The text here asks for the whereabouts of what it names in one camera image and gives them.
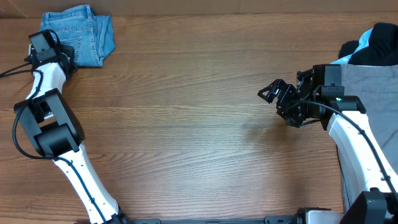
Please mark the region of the grey shorts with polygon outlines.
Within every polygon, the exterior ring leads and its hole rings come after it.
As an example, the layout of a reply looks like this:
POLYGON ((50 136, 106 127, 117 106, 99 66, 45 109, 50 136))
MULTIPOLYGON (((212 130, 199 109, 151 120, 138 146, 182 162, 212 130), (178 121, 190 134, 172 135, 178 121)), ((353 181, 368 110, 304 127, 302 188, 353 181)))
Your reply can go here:
POLYGON ((342 64, 345 95, 358 96, 386 159, 397 171, 397 66, 342 64))

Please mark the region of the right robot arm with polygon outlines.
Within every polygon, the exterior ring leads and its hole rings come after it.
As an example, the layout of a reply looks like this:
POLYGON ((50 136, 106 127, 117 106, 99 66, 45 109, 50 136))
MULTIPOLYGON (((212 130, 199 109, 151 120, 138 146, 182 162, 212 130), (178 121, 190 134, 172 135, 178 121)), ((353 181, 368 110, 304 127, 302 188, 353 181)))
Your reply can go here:
POLYGON ((286 124, 301 128, 320 122, 334 140, 340 164, 346 166, 354 202, 345 213, 300 208, 278 223, 397 223, 397 174, 382 153, 358 96, 345 94, 342 67, 321 64, 297 72, 297 85, 276 79, 258 96, 275 102, 286 124))

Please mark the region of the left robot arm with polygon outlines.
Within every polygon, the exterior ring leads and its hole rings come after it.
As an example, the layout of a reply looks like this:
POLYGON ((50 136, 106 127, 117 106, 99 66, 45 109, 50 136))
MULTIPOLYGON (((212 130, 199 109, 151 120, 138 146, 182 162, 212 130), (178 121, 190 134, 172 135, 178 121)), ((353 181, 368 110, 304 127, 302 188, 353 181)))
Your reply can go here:
POLYGON ((14 106, 13 129, 21 125, 37 155, 25 152, 13 135, 17 150, 37 160, 50 160, 66 175, 88 212, 90 223, 129 223, 105 189, 86 153, 84 130, 62 96, 63 84, 77 69, 74 48, 63 45, 55 31, 29 36, 27 61, 32 65, 32 90, 14 106))

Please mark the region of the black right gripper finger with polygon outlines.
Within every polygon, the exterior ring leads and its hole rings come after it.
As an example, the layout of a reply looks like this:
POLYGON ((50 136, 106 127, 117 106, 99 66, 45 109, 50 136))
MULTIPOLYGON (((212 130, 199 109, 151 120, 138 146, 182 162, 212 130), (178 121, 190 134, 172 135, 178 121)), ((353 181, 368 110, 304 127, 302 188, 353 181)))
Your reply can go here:
POLYGON ((299 128, 303 126, 303 122, 306 120, 306 116, 302 113, 288 113, 283 112, 282 117, 285 119, 285 122, 288 126, 292 126, 295 128, 299 128))
POLYGON ((257 95, 263 100, 271 104, 275 98, 278 99, 277 104, 287 104, 288 103, 288 87, 285 81, 282 79, 276 79, 267 87, 259 90, 257 95))

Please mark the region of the blue denim jeans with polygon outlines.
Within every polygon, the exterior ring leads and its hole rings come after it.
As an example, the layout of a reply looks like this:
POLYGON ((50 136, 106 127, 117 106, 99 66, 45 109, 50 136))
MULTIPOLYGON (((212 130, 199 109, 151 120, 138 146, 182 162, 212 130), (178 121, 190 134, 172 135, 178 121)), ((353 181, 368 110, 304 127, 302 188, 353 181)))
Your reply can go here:
POLYGON ((62 45, 74 48, 78 67, 102 67, 116 48, 112 17, 96 15, 88 4, 43 13, 40 30, 45 29, 55 31, 62 45))

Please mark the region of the black garment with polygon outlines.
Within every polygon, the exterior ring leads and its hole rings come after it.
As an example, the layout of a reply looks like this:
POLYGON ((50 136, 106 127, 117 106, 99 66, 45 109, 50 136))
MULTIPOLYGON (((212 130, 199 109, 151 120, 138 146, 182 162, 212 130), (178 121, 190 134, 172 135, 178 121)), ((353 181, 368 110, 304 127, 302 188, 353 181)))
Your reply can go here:
POLYGON ((348 64, 397 65, 397 25, 379 22, 372 29, 369 46, 355 53, 348 64))

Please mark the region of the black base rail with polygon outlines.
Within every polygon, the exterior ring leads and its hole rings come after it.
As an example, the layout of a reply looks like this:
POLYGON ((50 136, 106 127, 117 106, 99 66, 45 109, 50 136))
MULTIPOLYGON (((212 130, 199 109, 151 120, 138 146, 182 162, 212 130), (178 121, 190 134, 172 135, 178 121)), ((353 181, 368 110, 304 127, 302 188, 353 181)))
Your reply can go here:
POLYGON ((205 220, 160 220, 132 219, 131 224, 294 224, 297 221, 295 215, 269 215, 264 218, 231 218, 231 219, 205 219, 205 220))

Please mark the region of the light blue cloth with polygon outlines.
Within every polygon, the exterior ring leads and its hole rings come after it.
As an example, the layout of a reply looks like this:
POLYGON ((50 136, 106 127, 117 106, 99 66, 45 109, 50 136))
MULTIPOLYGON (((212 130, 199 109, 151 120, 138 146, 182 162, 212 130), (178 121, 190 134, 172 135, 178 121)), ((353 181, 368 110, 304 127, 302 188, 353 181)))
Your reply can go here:
POLYGON ((331 64, 348 64, 351 57, 360 50, 369 46, 369 39, 373 29, 364 32, 359 40, 351 40, 343 44, 340 48, 338 59, 331 64))

